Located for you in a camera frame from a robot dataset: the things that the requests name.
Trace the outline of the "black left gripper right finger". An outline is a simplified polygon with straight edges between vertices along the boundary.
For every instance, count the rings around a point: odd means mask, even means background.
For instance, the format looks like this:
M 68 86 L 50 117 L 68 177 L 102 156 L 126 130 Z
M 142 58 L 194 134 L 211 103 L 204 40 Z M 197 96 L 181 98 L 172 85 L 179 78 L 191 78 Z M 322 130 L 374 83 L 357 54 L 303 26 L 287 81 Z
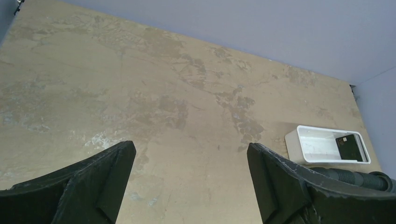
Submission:
M 306 168 L 260 143 L 247 160 L 265 224 L 393 224 L 396 181 L 382 172 Z

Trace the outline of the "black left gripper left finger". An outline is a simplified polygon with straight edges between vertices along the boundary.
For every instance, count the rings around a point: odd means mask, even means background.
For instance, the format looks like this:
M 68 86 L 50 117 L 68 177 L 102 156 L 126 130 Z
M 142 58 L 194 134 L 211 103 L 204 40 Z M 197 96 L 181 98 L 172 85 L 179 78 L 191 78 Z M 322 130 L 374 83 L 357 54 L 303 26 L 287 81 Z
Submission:
M 0 192 L 3 224 L 114 224 L 136 156 L 132 141 Z

